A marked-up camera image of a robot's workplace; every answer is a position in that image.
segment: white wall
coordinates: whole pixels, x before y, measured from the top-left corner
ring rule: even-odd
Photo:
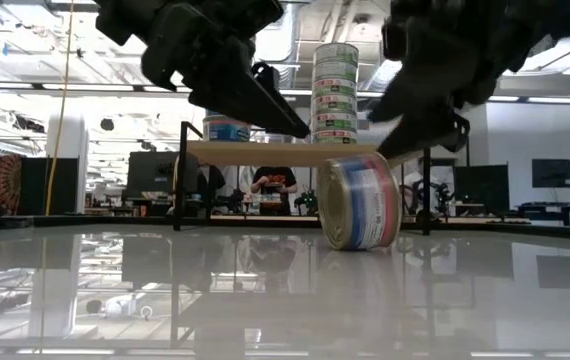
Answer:
[[[570,106],[492,103],[487,119],[489,164],[509,164],[511,206],[570,202],[570,189],[532,188],[532,159],[570,159]]]

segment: yellow cable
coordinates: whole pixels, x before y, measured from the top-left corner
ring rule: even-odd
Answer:
[[[61,102],[61,114],[58,120],[58,132],[56,133],[56,144],[54,147],[54,158],[52,159],[52,171],[49,174],[49,183],[47,184],[47,203],[45,205],[45,216],[49,216],[50,207],[52,205],[52,188],[54,186],[54,174],[56,172],[56,162],[58,161],[58,147],[61,141],[61,133],[63,130],[63,120],[65,116],[65,103],[67,100],[67,85],[69,83],[69,59],[72,50],[72,36],[73,36],[73,24],[74,24],[74,0],[71,0],[69,9],[69,29],[67,38],[67,55],[65,61],[65,79],[63,82],[63,100]],[[41,331],[40,331],[40,349],[39,354],[43,355],[43,345],[45,340],[45,300],[46,300],[46,287],[47,287],[47,237],[43,239],[43,253],[41,254],[41,265],[43,272],[43,286],[41,287]]]

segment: shelf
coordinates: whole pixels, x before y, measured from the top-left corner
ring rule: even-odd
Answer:
[[[187,151],[210,165],[317,167],[328,159],[373,153],[376,146],[188,141]]]

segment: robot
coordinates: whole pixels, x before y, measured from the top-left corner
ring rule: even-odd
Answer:
[[[95,1],[98,30],[121,45],[132,35],[148,45],[142,70],[157,86],[175,90],[169,79],[178,71],[194,105],[309,135],[276,90],[275,70],[251,69],[252,37],[283,15],[277,0]],[[470,130],[464,107],[487,102],[498,78],[517,72],[545,36],[570,36],[570,0],[391,0],[390,9],[384,55],[403,66],[369,120],[402,116],[378,148],[398,161],[437,145],[459,151]]]

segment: glossy table surface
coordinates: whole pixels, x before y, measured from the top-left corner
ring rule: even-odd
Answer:
[[[341,253],[320,230],[0,231],[0,358],[41,353],[570,358],[570,240],[404,233]]]

